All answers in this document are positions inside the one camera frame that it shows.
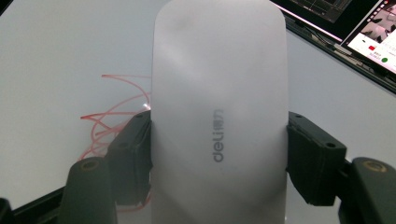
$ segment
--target deli logo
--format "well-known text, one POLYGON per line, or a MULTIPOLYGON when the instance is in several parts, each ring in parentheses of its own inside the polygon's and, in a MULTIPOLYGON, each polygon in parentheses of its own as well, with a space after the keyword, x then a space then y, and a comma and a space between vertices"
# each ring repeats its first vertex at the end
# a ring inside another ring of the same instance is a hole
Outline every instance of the deli logo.
POLYGON ((222 162, 224 160, 224 117, 223 110, 217 109, 213 112, 213 160, 222 162))

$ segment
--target screen display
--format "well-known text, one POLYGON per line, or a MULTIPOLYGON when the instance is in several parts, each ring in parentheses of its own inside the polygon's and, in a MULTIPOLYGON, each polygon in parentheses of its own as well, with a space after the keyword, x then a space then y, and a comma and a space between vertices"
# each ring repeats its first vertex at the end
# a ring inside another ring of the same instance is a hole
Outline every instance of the screen display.
POLYGON ((396 74, 396 0, 380 1, 343 47, 396 74))
POLYGON ((343 42, 378 0, 271 0, 287 16, 343 42))

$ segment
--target computer screen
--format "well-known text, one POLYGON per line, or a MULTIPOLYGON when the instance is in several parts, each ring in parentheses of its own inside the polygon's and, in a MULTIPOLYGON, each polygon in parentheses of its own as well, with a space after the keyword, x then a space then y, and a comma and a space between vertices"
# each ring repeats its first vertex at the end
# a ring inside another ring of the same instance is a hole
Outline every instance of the computer screen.
POLYGON ((282 12, 308 28, 342 43, 378 0, 271 0, 282 12))
POLYGON ((396 0, 381 0, 342 47, 396 74, 396 0))

